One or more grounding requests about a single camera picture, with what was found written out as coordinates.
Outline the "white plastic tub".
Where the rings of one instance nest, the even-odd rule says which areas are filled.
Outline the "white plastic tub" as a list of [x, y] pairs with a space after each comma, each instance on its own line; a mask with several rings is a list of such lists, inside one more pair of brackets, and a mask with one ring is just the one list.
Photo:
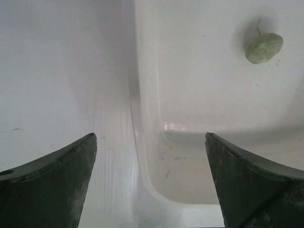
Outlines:
[[0, 169], [95, 133], [80, 227], [222, 227], [207, 132], [303, 169], [303, 1], [1, 1]]

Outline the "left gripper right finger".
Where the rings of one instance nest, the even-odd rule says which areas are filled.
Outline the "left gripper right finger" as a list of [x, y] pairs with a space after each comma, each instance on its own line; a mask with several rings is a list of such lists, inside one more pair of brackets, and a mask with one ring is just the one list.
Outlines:
[[206, 133], [206, 153], [227, 228], [302, 228], [304, 172]]

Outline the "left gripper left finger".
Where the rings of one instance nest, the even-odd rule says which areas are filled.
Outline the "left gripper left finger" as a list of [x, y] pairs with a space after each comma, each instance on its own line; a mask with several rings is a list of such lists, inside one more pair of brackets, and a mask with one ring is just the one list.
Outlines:
[[97, 154], [94, 133], [0, 173], [2, 228], [77, 228]]

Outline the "green clump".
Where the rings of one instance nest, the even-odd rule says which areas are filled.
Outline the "green clump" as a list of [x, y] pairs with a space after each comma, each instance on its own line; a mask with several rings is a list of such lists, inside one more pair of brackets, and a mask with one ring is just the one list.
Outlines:
[[283, 43], [283, 37], [276, 33], [259, 35], [246, 45], [245, 57], [252, 64], [262, 64], [278, 54]]

